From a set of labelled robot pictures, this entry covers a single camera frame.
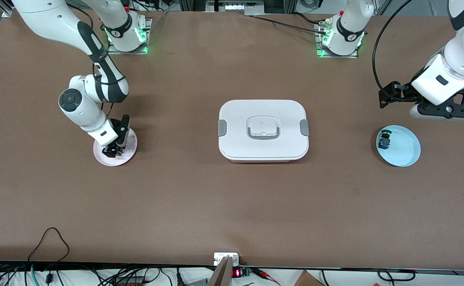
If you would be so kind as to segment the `pink round plate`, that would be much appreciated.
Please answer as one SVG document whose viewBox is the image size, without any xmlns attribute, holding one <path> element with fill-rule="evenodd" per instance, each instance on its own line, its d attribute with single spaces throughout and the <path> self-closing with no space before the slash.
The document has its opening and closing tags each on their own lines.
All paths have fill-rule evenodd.
<svg viewBox="0 0 464 286">
<path fill-rule="evenodd" d="M 133 129 L 130 128 L 125 149 L 123 150 L 123 153 L 120 156 L 117 155 L 114 158 L 105 156 L 102 153 L 103 147 L 99 145 L 97 142 L 94 142 L 93 144 L 93 154 L 96 160 L 102 165 L 109 166 L 109 167 L 116 167 L 116 166 L 123 165 L 127 163 L 129 160 L 131 160 L 134 154 L 136 153 L 137 146 L 138 146 L 138 140 L 137 140 L 136 133 L 134 132 Z"/>
</svg>

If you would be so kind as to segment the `white device with lights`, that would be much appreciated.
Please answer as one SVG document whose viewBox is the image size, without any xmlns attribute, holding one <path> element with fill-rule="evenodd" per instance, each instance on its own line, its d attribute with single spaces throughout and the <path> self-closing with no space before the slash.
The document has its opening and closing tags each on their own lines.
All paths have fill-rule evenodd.
<svg viewBox="0 0 464 286">
<path fill-rule="evenodd" d="M 265 12 L 265 5 L 263 0 L 206 0 L 205 11 L 257 15 Z"/>
</svg>

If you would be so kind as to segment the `light blue round plate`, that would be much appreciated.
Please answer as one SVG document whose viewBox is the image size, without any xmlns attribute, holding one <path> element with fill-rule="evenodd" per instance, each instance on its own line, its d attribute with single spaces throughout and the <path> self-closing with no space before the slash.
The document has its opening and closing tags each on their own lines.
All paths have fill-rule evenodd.
<svg viewBox="0 0 464 286">
<path fill-rule="evenodd" d="M 417 136 L 410 129 L 399 125 L 390 125 L 383 129 L 391 130 L 392 134 L 388 149 L 377 148 L 381 158 L 388 164 L 397 167 L 408 167 L 415 164 L 421 155 L 421 145 Z"/>
</svg>

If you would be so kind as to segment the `small white socket box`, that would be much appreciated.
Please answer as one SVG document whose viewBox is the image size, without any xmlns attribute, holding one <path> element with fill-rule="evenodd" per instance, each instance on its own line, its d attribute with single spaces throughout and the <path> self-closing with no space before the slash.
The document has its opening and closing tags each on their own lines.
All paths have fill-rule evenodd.
<svg viewBox="0 0 464 286">
<path fill-rule="evenodd" d="M 240 256 L 236 252 L 215 252 L 214 253 L 213 265 L 218 266 L 221 259 L 226 258 L 226 257 L 232 257 L 233 258 L 233 266 L 234 267 L 237 267 L 237 266 L 240 265 Z"/>
</svg>

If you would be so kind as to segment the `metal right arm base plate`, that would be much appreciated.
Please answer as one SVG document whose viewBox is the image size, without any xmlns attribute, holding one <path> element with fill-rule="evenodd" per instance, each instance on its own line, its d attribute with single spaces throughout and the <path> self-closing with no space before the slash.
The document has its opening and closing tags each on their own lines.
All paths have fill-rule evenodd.
<svg viewBox="0 0 464 286">
<path fill-rule="evenodd" d="M 130 21 L 128 29 L 123 33 L 117 30 L 110 31 L 104 27 L 107 35 L 108 46 L 107 52 L 115 55 L 143 55 L 148 53 L 151 18 L 145 18 L 143 15 L 136 15 Z"/>
</svg>

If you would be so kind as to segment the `green push button switch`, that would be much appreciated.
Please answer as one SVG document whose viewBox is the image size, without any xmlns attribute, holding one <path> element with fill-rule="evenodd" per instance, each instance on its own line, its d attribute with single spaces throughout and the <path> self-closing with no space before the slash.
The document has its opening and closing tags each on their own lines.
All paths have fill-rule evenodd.
<svg viewBox="0 0 464 286">
<path fill-rule="evenodd" d="M 388 149 L 390 147 L 390 136 L 392 134 L 391 130 L 383 129 L 379 132 L 379 138 L 377 138 L 377 148 L 379 149 Z"/>
</svg>

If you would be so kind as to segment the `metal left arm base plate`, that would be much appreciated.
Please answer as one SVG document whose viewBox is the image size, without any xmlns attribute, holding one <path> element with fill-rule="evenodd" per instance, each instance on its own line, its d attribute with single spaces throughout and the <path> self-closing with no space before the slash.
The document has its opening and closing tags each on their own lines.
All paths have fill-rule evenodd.
<svg viewBox="0 0 464 286">
<path fill-rule="evenodd" d="M 357 58 L 364 32 L 341 34 L 332 22 L 314 24 L 316 54 L 320 58 Z"/>
</svg>

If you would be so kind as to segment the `aluminium profile bar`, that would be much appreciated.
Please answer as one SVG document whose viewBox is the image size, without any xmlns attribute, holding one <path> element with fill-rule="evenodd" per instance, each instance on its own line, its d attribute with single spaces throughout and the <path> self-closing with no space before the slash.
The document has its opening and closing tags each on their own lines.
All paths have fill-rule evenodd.
<svg viewBox="0 0 464 286">
<path fill-rule="evenodd" d="M 230 286 L 233 267 L 233 256 L 221 258 L 206 286 Z"/>
</svg>

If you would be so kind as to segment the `brown cardboard piece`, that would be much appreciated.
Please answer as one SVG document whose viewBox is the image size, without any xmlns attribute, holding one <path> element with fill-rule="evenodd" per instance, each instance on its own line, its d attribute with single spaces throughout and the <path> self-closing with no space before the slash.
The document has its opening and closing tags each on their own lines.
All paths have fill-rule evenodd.
<svg viewBox="0 0 464 286">
<path fill-rule="evenodd" d="M 312 274 L 308 271 L 303 270 L 301 275 L 298 277 L 294 286 L 325 286 L 322 282 L 320 282 L 317 278 L 315 278 Z"/>
</svg>

